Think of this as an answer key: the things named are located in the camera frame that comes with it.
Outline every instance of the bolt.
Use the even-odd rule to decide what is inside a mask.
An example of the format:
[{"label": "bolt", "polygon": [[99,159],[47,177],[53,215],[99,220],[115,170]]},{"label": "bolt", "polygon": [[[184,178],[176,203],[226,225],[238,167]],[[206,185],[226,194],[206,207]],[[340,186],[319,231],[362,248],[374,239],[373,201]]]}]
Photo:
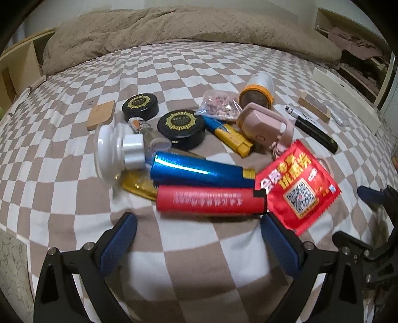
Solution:
[{"label": "bolt", "polygon": [[346,256],[350,254],[350,249],[349,247],[342,247],[341,251],[343,252],[343,254],[345,254]]},{"label": "bolt", "polygon": [[58,251],[58,249],[56,247],[51,247],[48,251],[47,254],[50,256],[55,255],[55,253]]},{"label": "bolt", "polygon": [[94,242],[86,242],[84,244],[83,248],[84,248],[84,250],[89,251],[89,250],[93,249],[95,245],[96,244]]},{"label": "bolt", "polygon": [[315,245],[311,241],[305,241],[304,248],[308,251],[311,251],[315,249]]}]

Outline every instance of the blue lighter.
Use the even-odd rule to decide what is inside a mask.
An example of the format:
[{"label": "blue lighter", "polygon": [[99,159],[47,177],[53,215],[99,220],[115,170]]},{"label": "blue lighter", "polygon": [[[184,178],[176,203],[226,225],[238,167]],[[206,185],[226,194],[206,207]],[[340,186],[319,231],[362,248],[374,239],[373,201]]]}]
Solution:
[{"label": "blue lighter", "polygon": [[157,152],[150,171],[155,185],[254,188],[256,172],[239,166]]}]

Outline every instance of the gold emblem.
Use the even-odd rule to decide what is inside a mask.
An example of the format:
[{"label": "gold emblem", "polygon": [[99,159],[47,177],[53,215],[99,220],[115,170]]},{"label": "gold emblem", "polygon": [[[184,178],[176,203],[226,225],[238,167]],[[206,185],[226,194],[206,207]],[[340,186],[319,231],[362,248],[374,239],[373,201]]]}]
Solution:
[{"label": "gold emblem", "polygon": [[196,123],[196,118],[192,113],[188,113],[186,111],[179,111],[176,113],[172,113],[166,119],[166,126],[168,126],[171,130],[187,130],[191,128]]},{"label": "gold emblem", "polygon": [[150,97],[147,95],[139,95],[135,98],[132,98],[128,103],[128,107],[130,109],[139,109],[141,107],[146,106],[150,101]]}]

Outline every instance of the white cap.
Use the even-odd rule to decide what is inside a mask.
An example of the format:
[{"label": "white cap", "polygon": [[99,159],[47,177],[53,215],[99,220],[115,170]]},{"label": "white cap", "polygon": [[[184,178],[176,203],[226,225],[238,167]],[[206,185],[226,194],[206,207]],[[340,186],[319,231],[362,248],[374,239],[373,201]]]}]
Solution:
[{"label": "white cap", "polygon": [[94,163],[98,178],[105,187],[111,187],[125,169],[145,167],[144,137],[142,134],[117,136],[110,125],[96,131]]}]

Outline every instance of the checkered bedsheet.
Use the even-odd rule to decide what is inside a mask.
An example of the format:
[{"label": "checkered bedsheet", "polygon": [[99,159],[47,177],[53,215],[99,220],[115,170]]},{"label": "checkered bedsheet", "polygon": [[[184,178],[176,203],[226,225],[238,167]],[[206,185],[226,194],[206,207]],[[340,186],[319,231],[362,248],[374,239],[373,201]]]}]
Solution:
[{"label": "checkered bedsheet", "polygon": [[[49,247],[79,249],[132,210],[139,221],[135,242],[107,280],[132,319],[264,322],[290,280],[265,247],[258,220],[164,219],[149,200],[127,192],[114,196],[96,176],[94,132],[85,124],[91,107],[115,100],[114,125],[123,119],[125,100],[149,92],[159,100],[160,111],[151,120],[155,125],[169,111],[196,108],[206,90],[239,92],[258,71],[274,77],[279,111],[285,104],[297,107],[298,95],[307,91],[349,121],[342,128],[332,120],[318,120],[339,145],[333,156],[295,129],[295,139],[328,159],[342,190],[301,239],[334,249],[332,233],[343,230],[367,243],[380,243],[391,232],[391,221],[372,214],[356,188],[397,187],[389,158],[394,139],[384,127],[373,136],[344,104],[313,82],[314,67],[294,55],[255,45],[186,42],[118,51],[49,77],[0,134],[0,227],[27,244],[33,291]],[[270,155],[242,159],[209,133],[193,152],[257,170],[271,162]],[[319,275],[302,321],[322,279]],[[89,316],[98,321],[80,279],[75,280]],[[365,308],[365,320],[370,321],[372,301],[366,300]]]}]

